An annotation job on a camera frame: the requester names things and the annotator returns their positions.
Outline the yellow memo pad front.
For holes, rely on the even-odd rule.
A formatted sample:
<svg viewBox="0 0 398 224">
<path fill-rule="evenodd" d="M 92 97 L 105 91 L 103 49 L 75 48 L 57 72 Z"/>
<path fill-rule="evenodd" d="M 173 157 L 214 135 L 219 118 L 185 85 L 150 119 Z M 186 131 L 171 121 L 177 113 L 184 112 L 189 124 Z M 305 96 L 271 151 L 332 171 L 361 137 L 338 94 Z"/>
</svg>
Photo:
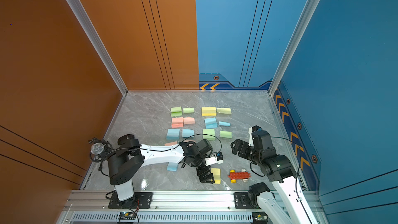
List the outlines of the yellow memo pad front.
<svg viewBox="0 0 398 224">
<path fill-rule="evenodd" d="M 221 184 L 221 170 L 219 168 L 211 168 L 214 177 L 214 184 Z"/>
</svg>

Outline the yellow memo pad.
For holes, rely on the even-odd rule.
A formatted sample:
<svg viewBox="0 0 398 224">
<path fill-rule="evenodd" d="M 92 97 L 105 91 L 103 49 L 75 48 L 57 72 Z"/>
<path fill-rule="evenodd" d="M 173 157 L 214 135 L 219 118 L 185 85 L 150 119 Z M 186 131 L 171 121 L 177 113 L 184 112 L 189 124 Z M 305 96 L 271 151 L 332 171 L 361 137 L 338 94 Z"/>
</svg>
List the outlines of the yellow memo pad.
<svg viewBox="0 0 398 224">
<path fill-rule="evenodd" d="M 202 107 L 202 116 L 216 116 L 217 108 L 216 107 Z"/>
<path fill-rule="evenodd" d="M 214 177 L 214 184 L 221 184 L 221 170 L 219 168 L 211 168 Z"/>
</svg>

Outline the blue memo pad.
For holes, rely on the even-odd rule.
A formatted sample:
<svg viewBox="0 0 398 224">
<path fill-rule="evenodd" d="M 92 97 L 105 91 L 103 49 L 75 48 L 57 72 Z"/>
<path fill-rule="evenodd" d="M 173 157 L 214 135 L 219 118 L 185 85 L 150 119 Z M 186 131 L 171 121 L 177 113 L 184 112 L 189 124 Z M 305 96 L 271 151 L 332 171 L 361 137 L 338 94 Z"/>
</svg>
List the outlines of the blue memo pad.
<svg viewBox="0 0 398 224">
<path fill-rule="evenodd" d="M 171 172 L 177 172 L 178 170 L 178 163 L 169 163 L 167 165 L 167 170 Z"/>
<path fill-rule="evenodd" d="M 205 128 L 206 129 L 214 129 L 218 127 L 218 123 L 215 117 L 213 118 L 205 118 Z"/>
<path fill-rule="evenodd" d="M 168 129 L 167 140 L 179 140 L 180 139 L 180 129 Z"/>
</svg>

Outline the green memo pad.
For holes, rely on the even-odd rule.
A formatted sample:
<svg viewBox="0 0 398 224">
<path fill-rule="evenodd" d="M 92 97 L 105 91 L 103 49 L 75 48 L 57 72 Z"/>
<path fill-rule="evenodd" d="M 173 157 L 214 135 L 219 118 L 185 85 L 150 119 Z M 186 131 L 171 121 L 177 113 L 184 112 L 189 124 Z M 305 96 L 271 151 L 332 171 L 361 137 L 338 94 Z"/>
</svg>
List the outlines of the green memo pad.
<svg viewBox="0 0 398 224">
<path fill-rule="evenodd" d="M 172 107 L 171 108 L 171 117 L 179 117 L 182 116 L 182 107 Z"/>
<path fill-rule="evenodd" d="M 214 129 L 203 129 L 202 134 L 203 139 L 207 139 L 209 141 L 214 141 L 216 139 Z"/>
</svg>

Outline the torn blue memo page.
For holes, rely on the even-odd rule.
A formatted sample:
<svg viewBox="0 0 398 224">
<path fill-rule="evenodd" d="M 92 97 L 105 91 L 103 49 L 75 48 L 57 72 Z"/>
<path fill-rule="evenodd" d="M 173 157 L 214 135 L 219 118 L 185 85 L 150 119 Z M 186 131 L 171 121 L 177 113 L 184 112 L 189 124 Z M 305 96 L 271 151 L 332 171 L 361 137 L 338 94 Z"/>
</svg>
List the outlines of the torn blue memo page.
<svg viewBox="0 0 398 224">
<path fill-rule="evenodd" d="M 182 129 L 182 138 L 189 138 L 191 136 L 195 135 L 194 130 L 191 129 Z"/>
</svg>

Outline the torn yellow memo page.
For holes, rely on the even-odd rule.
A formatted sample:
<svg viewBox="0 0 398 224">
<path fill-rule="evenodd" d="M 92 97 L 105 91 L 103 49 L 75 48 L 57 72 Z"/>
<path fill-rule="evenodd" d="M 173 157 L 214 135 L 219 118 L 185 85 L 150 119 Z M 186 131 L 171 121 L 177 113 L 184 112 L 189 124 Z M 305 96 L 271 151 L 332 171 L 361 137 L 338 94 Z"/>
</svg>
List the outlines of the torn yellow memo page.
<svg viewBox="0 0 398 224">
<path fill-rule="evenodd" d="M 216 108 L 217 113 L 220 114 L 232 114 L 232 111 L 230 108 Z"/>
</svg>

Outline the pink fanned memo pad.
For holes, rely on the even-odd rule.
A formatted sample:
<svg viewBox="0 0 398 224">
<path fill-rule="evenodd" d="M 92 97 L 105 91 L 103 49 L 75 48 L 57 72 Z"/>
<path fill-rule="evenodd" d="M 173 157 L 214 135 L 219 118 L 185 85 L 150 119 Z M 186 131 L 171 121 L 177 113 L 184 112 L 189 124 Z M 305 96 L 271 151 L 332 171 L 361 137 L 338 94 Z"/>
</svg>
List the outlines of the pink fanned memo pad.
<svg viewBox="0 0 398 224">
<path fill-rule="evenodd" d="M 172 118 L 172 129 L 178 129 L 183 127 L 183 117 Z"/>
</svg>

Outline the torn green memo page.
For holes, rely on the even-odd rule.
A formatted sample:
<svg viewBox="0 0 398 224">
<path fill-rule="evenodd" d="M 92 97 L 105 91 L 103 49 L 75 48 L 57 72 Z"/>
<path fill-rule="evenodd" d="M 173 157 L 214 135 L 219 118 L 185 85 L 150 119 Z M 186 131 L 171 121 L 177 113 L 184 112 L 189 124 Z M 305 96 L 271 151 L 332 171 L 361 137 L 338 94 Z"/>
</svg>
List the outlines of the torn green memo page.
<svg viewBox="0 0 398 224">
<path fill-rule="evenodd" d="M 183 109 L 183 114 L 191 114 L 194 112 L 195 112 L 194 108 L 184 108 Z"/>
</svg>

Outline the torn pink memo page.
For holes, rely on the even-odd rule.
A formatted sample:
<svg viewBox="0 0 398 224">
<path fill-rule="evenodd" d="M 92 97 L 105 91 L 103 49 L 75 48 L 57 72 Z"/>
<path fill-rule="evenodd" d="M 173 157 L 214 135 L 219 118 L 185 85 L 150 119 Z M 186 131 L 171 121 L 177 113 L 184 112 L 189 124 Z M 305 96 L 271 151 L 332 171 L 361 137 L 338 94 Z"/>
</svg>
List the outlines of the torn pink memo page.
<svg viewBox="0 0 398 224">
<path fill-rule="evenodd" d="M 183 124 L 184 125 L 195 124 L 195 118 L 193 118 L 193 117 L 184 117 L 183 118 Z"/>
</svg>

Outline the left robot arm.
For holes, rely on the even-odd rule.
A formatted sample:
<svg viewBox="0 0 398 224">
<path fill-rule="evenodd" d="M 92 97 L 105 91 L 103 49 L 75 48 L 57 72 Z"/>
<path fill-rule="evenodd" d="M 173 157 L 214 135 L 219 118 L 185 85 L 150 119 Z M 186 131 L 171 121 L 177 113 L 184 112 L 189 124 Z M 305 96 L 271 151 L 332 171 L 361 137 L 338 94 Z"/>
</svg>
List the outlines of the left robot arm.
<svg viewBox="0 0 398 224">
<path fill-rule="evenodd" d="M 194 142 L 184 140 L 172 146 L 141 144 L 129 135 L 120 138 L 120 147 L 105 156 L 109 168 L 109 181 L 114 186 L 119 201 L 134 198 L 133 176 L 142 167 L 161 163 L 182 163 L 197 170 L 201 183 L 214 184 L 210 165 L 206 164 L 212 152 L 207 139 Z"/>
</svg>

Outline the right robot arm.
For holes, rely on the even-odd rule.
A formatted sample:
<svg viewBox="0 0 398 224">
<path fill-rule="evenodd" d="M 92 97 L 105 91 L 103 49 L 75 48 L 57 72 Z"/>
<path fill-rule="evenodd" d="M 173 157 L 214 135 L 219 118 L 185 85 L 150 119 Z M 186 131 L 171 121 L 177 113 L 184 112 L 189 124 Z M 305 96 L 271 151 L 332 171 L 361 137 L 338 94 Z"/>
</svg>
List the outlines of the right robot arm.
<svg viewBox="0 0 398 224">
<path fill-rule="evenodd" d="M 274 224 L 316 224 L 318 221 L 299 183 L 299 172 L 285 155 L 279 155 L 272 136 L 258 126 L 252 128 L 250 141 L 240 139 L 231 143 L 232 154 L 260 167 L 284 203 L 282 208 L 265 183 L 251 185 L 250 205 L 261 209 Z"/>
</svg>

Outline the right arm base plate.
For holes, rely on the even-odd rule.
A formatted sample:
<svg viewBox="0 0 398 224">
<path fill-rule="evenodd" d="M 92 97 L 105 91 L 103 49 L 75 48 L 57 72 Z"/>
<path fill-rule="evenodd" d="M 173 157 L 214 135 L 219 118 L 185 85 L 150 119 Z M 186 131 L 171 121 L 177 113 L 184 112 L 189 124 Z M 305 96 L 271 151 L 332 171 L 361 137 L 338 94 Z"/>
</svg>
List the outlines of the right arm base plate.
<svg viewBox="0 0 398 224">
<path fill-rule="evenodd" d="M 234 204 L 236 209 L 257 209 L 255 197 L 249 192 L 235 192 Z"/>
</svg>

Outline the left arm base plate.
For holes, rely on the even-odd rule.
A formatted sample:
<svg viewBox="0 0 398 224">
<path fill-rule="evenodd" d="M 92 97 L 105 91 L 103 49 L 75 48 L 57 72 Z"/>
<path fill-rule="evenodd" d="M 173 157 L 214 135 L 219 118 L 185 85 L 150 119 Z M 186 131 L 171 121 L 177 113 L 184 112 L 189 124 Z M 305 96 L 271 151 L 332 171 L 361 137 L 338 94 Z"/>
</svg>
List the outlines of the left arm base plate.
<svg viewBox="0 0 398 224">
<path fill-rule="evenodd" d="M 121 201 L 115 190 L 105 195 L 109 209 L 150 209 L 152 197 L 152 192 L 135 192 L 132 198 Z"/>
</svg>

